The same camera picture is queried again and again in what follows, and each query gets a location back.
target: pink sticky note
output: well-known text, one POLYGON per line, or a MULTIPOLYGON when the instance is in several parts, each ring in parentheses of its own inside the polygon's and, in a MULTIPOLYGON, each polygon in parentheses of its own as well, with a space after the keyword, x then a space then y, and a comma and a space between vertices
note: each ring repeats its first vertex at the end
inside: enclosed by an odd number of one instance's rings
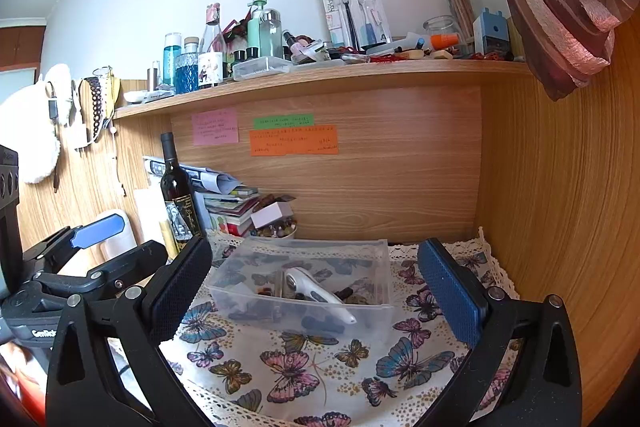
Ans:
POLYGON ((238 115, 233 107, 193 114, 191 125, 194 146, 238 143, 238 115))

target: wine bottle label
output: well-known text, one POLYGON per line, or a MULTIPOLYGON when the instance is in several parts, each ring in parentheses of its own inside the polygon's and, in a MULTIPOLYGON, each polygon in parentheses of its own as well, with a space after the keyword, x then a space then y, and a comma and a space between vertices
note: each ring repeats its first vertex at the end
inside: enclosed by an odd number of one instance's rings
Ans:
POLYGON ((184 248, 191 237, 200 235, 200 226, 196 217, 191 195, 175 198, 173 201, 165 201, 166 213, 169 216, 171 231, 178 246, 178 251, 184 248))
POLYGON ((215 86, 222 82, 222 78, 221 52, 198 55, 198 87, 215 86))

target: mint green bottle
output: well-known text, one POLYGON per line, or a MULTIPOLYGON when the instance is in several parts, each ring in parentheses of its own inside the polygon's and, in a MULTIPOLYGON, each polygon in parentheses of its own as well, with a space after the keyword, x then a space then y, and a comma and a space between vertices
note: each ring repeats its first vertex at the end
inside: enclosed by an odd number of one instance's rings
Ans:
POLYGON ((252 9, 251 19, 246 25, 247 48, 260 49, 260 16, 265 4, 267 4, 267 0, 253 0, 247 5, 252 9))

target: wine bottle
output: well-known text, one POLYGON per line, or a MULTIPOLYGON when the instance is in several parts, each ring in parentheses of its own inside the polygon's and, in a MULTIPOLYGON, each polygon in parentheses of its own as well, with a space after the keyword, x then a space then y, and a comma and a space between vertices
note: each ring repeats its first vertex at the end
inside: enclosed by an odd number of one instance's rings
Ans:
POLYGON ((193 204, 193 196, 191 196, 189 175, 178 163, 174 133, 162 133, 160 141, 164 155, 164 174, 160 180, 160 190, 162 190, 171 230, 180 251, 191 237, 202 235, 202 233, 193 204))

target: wooden cupboard door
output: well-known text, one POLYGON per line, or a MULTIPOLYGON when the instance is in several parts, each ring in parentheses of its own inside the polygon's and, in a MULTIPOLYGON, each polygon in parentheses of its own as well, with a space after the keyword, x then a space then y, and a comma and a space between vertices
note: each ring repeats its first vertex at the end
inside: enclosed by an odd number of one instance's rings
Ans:
POLYGON ((15 64, 20 29, 0 28, 0 68, 15 64))
POLYGON ((14 64, 33 64, 40 62, 44 26, 22 26, 15 52, 14 64))

